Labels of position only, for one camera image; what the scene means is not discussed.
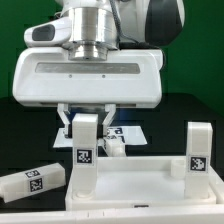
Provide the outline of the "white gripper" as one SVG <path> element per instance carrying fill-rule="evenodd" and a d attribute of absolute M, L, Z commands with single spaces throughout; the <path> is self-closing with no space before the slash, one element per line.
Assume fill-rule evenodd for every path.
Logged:
<path fill-rule="evenodd" d="M 66 138 L 72 137 L 69 105 L 105 105 L 105 137 L 116 105 L 154 108 L 160 103 L 162 65 L 160 50 L 125 49 L 110 51 L 105 61 L 70 61 L 60 47 L 29 48 L 18 58 L 12 92 L 25 106 L 57 106 Z"/>

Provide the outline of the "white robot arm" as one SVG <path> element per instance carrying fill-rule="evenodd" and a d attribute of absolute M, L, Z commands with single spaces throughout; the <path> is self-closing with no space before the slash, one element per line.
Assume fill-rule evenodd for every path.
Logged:
<path fill-rule="evenodd" d="M 183 0 L 56 0 L 57 19 L 28 28 L 14 73 L 24 106 L 103 108 L 109 127 L 117 108 L 154 108 L 162 97 L 163 46 L 184 27 Z"/>

